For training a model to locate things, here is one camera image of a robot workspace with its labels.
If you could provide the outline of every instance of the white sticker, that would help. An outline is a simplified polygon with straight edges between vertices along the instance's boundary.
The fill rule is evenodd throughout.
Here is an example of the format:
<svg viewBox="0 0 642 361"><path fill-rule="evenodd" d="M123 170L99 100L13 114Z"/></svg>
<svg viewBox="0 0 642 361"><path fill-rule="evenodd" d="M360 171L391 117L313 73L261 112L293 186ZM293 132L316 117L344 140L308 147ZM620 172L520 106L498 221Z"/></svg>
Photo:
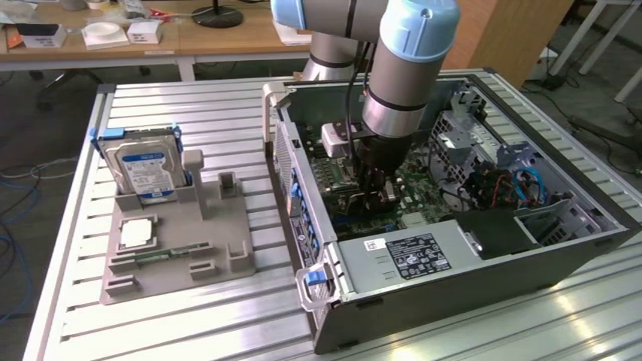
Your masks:
<svg viewBox="0 0 642 361"><path fill-rule="evenodd" d="M144 199L168 196L173 192L169 172L163 169L163 153L136 154L123 157L123 164L136 194Z"/></svg>
<svg viewBox="0 0 642 361"><path fill-rule="evenodd" d="M363 241L363 245L365 246L365 250L369 252L371 250L380 250L385 248L385 239L377 238L371 239L369 241Z"/></svg>
<svg viewBox="0 0 642 361"><path fill-rule="evenodd" d="M144 55L173 55L173 50L148 50Z"/></svg>

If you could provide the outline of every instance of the aluminum extrusion table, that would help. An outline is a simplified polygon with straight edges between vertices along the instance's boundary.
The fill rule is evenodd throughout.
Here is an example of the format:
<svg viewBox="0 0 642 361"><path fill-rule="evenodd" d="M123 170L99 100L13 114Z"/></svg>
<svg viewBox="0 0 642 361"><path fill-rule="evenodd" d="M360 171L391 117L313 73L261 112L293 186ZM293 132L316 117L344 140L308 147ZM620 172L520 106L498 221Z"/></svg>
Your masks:
<svg viewBox="0 0 642 361"><path fill-rule="evenodd" d="M640 194L515 88L476 74L636 220ZM115 183L85 143L25 359L612 359L642 357L642 241L592 260L551 289L323 356L312 354L260 143L261 85L285 78L117 86L96 97L89 127L177 122L205 155L204 180L243 180L259 272L116 305L99 304ZM488 124L522 139L502 114Z"/></svg>

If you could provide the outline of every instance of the metal bracket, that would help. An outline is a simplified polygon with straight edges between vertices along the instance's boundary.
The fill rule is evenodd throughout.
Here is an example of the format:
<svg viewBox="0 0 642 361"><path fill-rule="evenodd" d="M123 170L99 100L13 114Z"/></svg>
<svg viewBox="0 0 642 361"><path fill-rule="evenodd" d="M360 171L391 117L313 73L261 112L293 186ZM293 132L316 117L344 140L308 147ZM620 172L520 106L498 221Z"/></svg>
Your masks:
<svg viewBox="0 0 642 361"><path fill-rule="evenodd" d="M288 97L288 90L283 83L267 83L263 85L263 144L269 139L269 111L272 108L280 107Z"/></svg>

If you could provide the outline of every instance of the gray 3d-printed holder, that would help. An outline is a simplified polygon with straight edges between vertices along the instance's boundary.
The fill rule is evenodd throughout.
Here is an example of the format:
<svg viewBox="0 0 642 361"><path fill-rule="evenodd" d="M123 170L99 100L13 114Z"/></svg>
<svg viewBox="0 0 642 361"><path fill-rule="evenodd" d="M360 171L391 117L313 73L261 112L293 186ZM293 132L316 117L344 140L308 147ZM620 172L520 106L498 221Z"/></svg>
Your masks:
<svg viewBox="0 0 642 361"><path fill-rule="evenodd" d="M185 150L183 167L192 185L176 201L141 205L137 195L116 196L100 303L109 305L252 275L252 242L244 197L233 172L203 183L203 153ZM151 237L123 247L121 230L149 220Z"/></svg>

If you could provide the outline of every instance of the white table leg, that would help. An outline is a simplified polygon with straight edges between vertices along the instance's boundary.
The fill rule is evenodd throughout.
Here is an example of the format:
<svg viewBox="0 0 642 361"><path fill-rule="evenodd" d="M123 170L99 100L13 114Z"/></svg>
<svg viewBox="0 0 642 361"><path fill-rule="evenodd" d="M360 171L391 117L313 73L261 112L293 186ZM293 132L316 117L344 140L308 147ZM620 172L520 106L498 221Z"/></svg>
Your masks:
<svg viewBox="0 0 642 361"><path fill-rule="evenodd" d="M619 19L615 21L615 23L611 26L611 29L608 30L608 33L603 36L602 41L599 42L598 47L595 50L592 50L592 54L588 57L587 61L582 65L582 68L579 70L579 73L584 75L588 73L588 70L591 70L592 65L595 64L596 59L602 56L603 51L606 50L608 44L611 43L612 39L615 38L615 35L618 35L619 31L622 30L623 26L626 25L626 22L628 19L631 19L632 14L636 12L639 7L639 2L634 2L628 9L623 12L622 16Z"/></svg>
<svg viewBox="0 0 642 361"><path fill-rule="evenodd" d="M631 94L631 91L635 89L635 87L639 85L639 82L642 82L642 68L639 68L638 72L635 75L632 75L631 80L626 83L623 86L622 90L619 91L618 95L615 96L615 101L618 103L623 102L628 94Z"/></svg>
<svg viewBox="0 0 642 361"><path fill-rule="evenodd" d="M196 76L193 74L193 57L181 56L176 60L176 64L179 66L180 81L195 81Z"/></svg>
<svg viewBox="0 0 642 361"><path fill-rule="evenodd" d="M562 54L559 54L559 58L556 59L555 64L552 64L552 68L550 70L550 73L552 75L558 74L559 70L562 70L563 64L566 63L566 61L568 60L568 57L575 51L575 48L578 47L578 44L582 41L582 38L586 35L588 29L591 28L591 25L595 22L595 19L602 13L602 10L604 7L606 7L606 2L598 1L595 6L592 7L591 13L583 20L582 25L579 26L579 29L575 32L575 35L572 35L572 39L571 41L568 41L568 45L563 48L563 52Z"/></svg>

